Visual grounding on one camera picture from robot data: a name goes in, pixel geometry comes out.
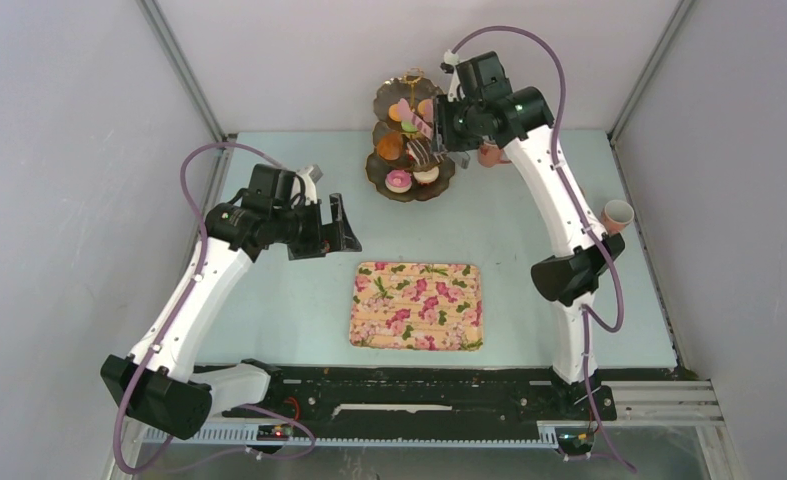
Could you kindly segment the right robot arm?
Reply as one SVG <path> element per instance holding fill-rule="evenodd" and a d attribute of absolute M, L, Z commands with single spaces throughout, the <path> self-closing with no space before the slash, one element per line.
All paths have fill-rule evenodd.
<path fill-rule="evenodd" d="M 520 173 L 545 222 L 552 254 L 532 266 L 531 277 L 557 321 L 552 369 L 564 382 L 552 388 L 550 402 L 560 416 L 575 418 L 591 403 L 581 381 L 594 369 L 582 317 L 625 242 L 609 234 L 588 206 L 537 88 L 513 89 L 494 52 L 461 60 L 448 51 L 441 68 L 451 81 L 448 93 L 433 101 L 433 150 L 494 143 Z"/>

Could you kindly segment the white donut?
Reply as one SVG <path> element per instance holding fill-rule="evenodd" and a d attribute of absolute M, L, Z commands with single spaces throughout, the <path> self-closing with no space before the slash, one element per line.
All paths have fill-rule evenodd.
<path fill-rule="evenodd" d="M 435 166 L 429 170 L 414 171 L 412 173 L 414 180 L 420 185 L 430 185 L 434 183 L 438 179 L 439 174 L 440 169 L 438 166 Z"/>

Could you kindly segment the pink frosted donut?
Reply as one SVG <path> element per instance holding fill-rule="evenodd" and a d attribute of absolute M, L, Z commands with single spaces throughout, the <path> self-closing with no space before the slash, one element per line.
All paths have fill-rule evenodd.
<path fill-rule="evenodd" d="M 405 170 L 392 170 L 385 177 L 386 188 L 395 194 L 403 194 L 412 188 L 413 179 Z"/>

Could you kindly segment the orange round biscuit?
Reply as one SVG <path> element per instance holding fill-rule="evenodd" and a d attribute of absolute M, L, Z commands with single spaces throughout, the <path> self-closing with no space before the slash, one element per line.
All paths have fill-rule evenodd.
<path fill-rule="evenodd" d="M 433 123 L 433 99 L 421 100 L 417 105 L 417 114 L 426 122 Z"/>
<path fill-rule="evenodd" d="M 397 104 L 392 104 L 388 108 L 388 117 L 393 121 L 400 123 L 402 121 L 402 117 L 399 112 L 399 106 Z"/>

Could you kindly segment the orange round biscuit bottom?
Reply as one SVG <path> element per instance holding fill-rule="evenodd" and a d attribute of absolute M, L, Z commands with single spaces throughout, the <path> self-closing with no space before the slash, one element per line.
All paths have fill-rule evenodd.
<path fill-rule="evenodd" d="M 392 104 L 388 108 L 388 117 L 393 121 L 400 123 L 402 121 L 402 117 L 399 112 L 399 106 L 397 104 Z"/>

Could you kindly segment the brown croissant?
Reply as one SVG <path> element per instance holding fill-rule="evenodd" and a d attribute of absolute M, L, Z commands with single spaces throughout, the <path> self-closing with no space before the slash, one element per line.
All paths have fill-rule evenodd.
<path fill-rule="evenodd" d="M 403 149 L 403 136 L 395 131 L 385 134 L 375 146 L 376 153 L 388 162 L 398 161 L 403 154 Z"/>

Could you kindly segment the pink handled tongs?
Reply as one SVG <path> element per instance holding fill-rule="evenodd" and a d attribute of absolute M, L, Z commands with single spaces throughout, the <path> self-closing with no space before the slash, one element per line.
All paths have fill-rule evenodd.
<path fill-rule="evenodd" d="M 414 138 L 424 137 L 430 142 L 432 151 L 434 153 L 440 154 L 443 158 L 443 161 L 451 160 L 457 166 L 463 169 L 467 169 L 469 167 L 470 156 L 468 154 L 441 152 L 441 151 L 436 151 L 432 148 L 433 127 L 430 125 L 429 122 L 424 121 L 417 114 L 417 110 L 414 110 L 406 99 L 402 98 L 395 104 L 399 106 L 399 112 L 402 117 L 402 121 L 403 120 L 409 121 L 418 128 L 418 131 L 416 133 L 406 133 L 403 131 L 404 133 L 410 135 L 410 140 Z"/>

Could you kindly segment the chocolate layered cake slice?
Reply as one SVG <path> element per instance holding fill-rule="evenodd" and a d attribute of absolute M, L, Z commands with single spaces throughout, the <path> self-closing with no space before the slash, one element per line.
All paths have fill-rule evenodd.
<path fill-rule="evenodd" d="M 430 142 L 424 137 L 409 140 L 406 152 L 413 171 L 428 171 L 443 162 L 442 156 L 432 151 Z"/>

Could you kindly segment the green macaron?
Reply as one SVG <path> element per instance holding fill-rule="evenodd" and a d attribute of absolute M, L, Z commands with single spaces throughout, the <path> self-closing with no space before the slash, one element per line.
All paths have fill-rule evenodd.
<path fill-rule="evenodd" d="M 400 122 L 400 127 L 406 133 L 416 133 L 418 128 L 409 121 L 403 120 Z"/>

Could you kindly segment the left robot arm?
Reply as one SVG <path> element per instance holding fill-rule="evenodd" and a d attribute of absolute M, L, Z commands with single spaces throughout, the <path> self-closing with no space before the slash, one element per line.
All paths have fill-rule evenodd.
<path fill-rule="evenodd" d="M 100 375 L 126 416 L 172 437 L 193 437 L 217 413 L 248 404 L 273 416 L 285 403 L 275 370 L 255 361 L 197 374 L 195 360 L 229 293 L 260 253 L 283 244 L 291 260 L 321 258 L 362 247 L 344 211 L 342 196 L 329 197 L 324 223 L 311 165 L 298 171 L 258 164 L 249 184 L 205 216 L 206 236 L 150 330 L 121 358 L 111 355 Z"/>

